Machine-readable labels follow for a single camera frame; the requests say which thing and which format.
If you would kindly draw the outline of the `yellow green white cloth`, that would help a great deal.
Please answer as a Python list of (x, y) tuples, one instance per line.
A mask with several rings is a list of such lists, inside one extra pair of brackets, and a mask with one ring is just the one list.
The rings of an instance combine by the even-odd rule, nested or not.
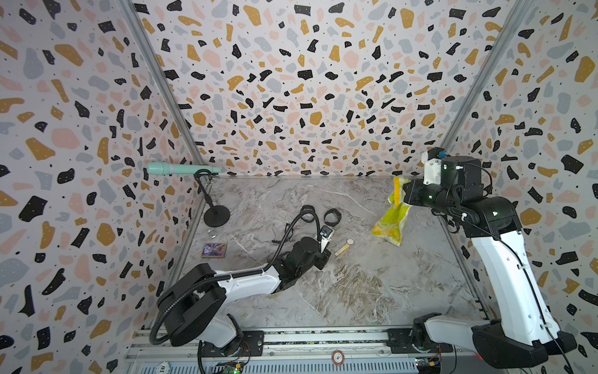
[(404, 202), (405, 192), (403, 191), (403, 187), (409, 183), (409, 179), (402, 176), (393, 178), (393, 192), (388, 198), (389, 209), (371, 230), (372, 235), (383, 238), (394, 246), (401, 246), (403, 228), (411, 208)]

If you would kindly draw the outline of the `black digital watch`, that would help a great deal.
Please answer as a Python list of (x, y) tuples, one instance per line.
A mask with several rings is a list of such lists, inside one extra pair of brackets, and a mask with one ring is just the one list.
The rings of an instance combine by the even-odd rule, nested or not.
[(336, 227), (342, 220), (342, 213), (336, 208), (327, 210), (324, 214), (325, 225), (333, 228)]

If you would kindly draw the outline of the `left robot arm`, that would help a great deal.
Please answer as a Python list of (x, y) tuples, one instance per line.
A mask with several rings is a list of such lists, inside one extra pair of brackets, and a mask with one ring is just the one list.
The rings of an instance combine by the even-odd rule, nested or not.
[(215, 271), (207, 263), (195, 266), (158, 299), (149, 342), (178, 347), (200, 339), (235, 350), (243, 331), (232, 315), (218, 318), (221, 308), (240, 299), (285, 291), (312, 268), (322, 270), (331, 256), (327, 246), (333, 229), (342, 219), (336, 209), (327, 214), (334, 218), (321, 221), (314, 207), (302, 207), (286, 226), (273, 258), (263, 266), (233, 272)]

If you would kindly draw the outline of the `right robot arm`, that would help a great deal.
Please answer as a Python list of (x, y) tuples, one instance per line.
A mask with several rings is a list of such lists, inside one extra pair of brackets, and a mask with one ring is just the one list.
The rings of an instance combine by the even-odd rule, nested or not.
[(423, 154), (422, 163), (424, 175), (403, 187), (403, 201), (427, 207), (464, 230), (486, 268), (500, 317), (476, 322), (430, 313), (414, 320), (413, 346), (465, 348), (495, 369), (533, 368), (575, 350), (575, 337), (560, 329), (540, 294), (515, 207), (485, 190), (481, 161), (434, 148)]

